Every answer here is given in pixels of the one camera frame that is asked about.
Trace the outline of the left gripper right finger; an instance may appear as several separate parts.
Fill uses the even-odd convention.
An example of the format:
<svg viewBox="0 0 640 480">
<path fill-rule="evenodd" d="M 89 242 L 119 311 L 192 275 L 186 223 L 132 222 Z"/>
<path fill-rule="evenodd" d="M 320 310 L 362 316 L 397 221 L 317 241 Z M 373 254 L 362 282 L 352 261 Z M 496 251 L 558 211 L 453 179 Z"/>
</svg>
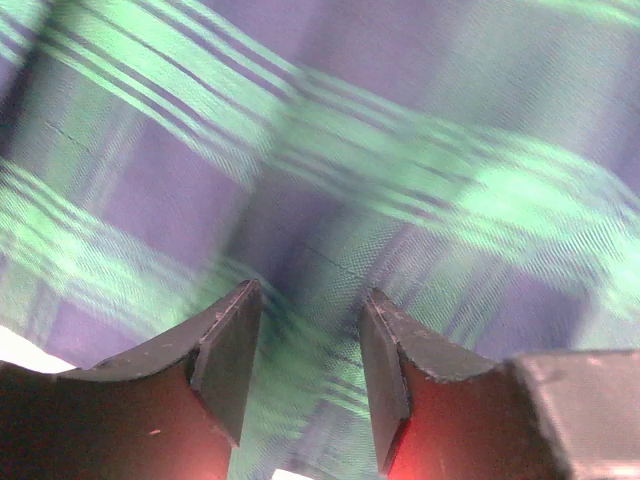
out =
<svg viewBox="0 0 640 480">
<path fill-rule="evenodd" d="M 494 362 L 372 291 L 359 336 L 388 479 L 635 479 L 639 354 L 552 350 Z"/>
</svg>

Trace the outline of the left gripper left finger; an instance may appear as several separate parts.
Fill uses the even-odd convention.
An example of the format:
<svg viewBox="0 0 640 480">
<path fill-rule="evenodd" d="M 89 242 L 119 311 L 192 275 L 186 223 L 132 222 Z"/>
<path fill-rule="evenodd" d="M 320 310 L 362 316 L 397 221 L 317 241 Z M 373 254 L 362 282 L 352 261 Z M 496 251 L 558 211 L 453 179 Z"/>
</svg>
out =
<svg viewBox="0 0 640 480">
<path fill-rule="evenodd" d="M 239 445 L 261 286 L 89 369 L 1 365 L 5 479 L 223 479 Z"/>
</svg>

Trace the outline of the green plaid pleated skirt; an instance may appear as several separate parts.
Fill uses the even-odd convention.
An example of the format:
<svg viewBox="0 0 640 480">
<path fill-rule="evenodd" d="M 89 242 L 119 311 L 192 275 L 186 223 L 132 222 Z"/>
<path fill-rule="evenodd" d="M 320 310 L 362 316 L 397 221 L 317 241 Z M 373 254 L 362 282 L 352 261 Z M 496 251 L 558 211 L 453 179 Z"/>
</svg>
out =
<svg viewBox="0 0 640 480">
<path fill-rule="evenodd" d="M 492 359 L 639 343 L 635 1 L 5 1 L 1 324 L 90 367 L 260 280 L 234 479 L 377 472 L 383 290 Z"/>
</svg>

